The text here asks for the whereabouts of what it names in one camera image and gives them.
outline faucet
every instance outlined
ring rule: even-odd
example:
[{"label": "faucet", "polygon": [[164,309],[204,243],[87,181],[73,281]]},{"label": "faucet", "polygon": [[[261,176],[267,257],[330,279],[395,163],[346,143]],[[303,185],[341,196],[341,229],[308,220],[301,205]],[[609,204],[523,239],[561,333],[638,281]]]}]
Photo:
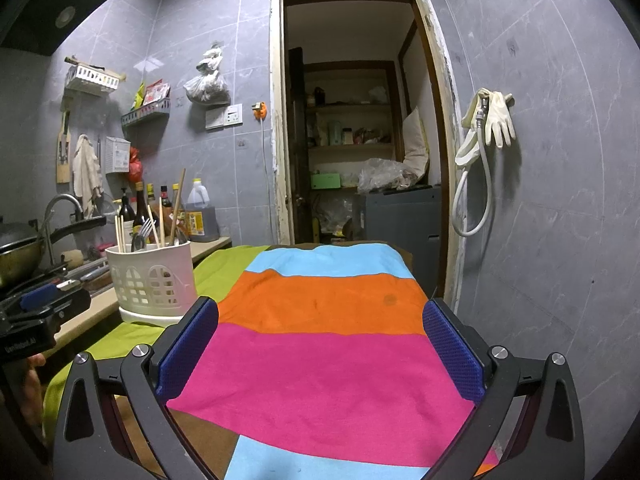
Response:
[{"label": "faucet", "polygon": [[70,194],[63,193],[56,195],[53,197],[49,203],[47,204],[47,208],[44,211],[44,222],[42,223],[42,227],[40,228],[40,236],[44,233],[45,240],[47,242],[47,250],[49,251],[49,260],[51,261],[51,265],[53,266],[55,262],[53,261],[53,245],[51,243],[51,232],[49,229],[49,221],[53,216],[53,206],[59,202],[60,200],[67,200],[74,205],[76,210],[76,222],[81,221],[84,218],[84,213],[82,212],[82,206],[78,202],[78,199]]}]

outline orange stripe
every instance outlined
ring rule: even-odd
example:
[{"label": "orange stripe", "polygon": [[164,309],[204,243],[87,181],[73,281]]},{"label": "orange stripe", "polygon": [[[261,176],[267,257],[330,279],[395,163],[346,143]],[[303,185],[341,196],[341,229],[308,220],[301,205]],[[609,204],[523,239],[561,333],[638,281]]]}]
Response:
[{"label": "orange stripe", "polygon": [[494,467],[495,465],[493,464],[482,464],[474,476],[480,476],[482,473],[491,471],[491,469],[493,469]]},{"label": "orange stripe", "polygon": [[326,278],[244,272],[220,302],[220,322],[262,333],[424,334],[415,280],[389,274]]}]

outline frying pan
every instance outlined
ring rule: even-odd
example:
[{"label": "frying pan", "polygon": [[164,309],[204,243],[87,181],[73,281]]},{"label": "frying pan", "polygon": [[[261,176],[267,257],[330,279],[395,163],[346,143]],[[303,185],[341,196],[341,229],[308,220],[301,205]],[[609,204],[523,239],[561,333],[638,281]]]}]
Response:
[{"label": "frying pan", "polygon": [[[105,216],[96,216],[80,220],[51,233],[51,243],[73,233],[103,226],[107,223]],[[38,268],[44,254],[44,238],[33,229],[23,224],[5,224],[0,240],[23,236],[18,240],[0,246],[0,290],[20,283],[30,277]]]}]

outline range hood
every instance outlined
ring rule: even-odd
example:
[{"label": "range hood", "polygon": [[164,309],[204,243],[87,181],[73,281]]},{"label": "range hood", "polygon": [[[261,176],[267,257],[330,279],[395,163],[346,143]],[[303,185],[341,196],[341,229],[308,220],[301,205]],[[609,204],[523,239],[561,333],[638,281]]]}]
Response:
[{"label": "range hood", "polygon": [[29,0],[0,46],[51,56],[105,1]]}]

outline shower hose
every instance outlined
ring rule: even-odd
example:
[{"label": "shower hose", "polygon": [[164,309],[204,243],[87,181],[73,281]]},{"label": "shower hose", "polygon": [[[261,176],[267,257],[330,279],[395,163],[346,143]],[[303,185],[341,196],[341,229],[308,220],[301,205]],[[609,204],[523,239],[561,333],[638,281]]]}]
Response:
[{"label": "shower hose", "polygon": [[482,138],[482,122],[486,117],[486,110],[488,110],[488,101],[486,108],[483,106],[483,111],[479,111],[476,115],[476,136],[478,137],[478,148],[480,151],[480,159],[482,160],[482,166],[484,167],[484,179],[486,181],[486,206],[484,208],[484,214],[480,219],[480,222],[476,227],[471,229],[471,231],[463,231],[463,227],[457,225],[458,221],[458,205],[460,204],[460,197],[462,196],[462,189],[465,187],[466,179],[469,175],[469,169],[473,162],[467,164],[462,170],[462,177],[460,178],[460,182],[458,183],[458,188],[456,189],[456,194],[453,197],[453,208],[451,209],[451,225],[453,226],[453,230],[464,238],[468,238],[469,236],[473,236],[476,234],[484,225],[487,218],[489,218],[489,209],[491,209],[492,202],[492,183],[491,183],[491,174],[489,173],[489,163],[486,159],[486,151],[484,149],[484,139]]}]

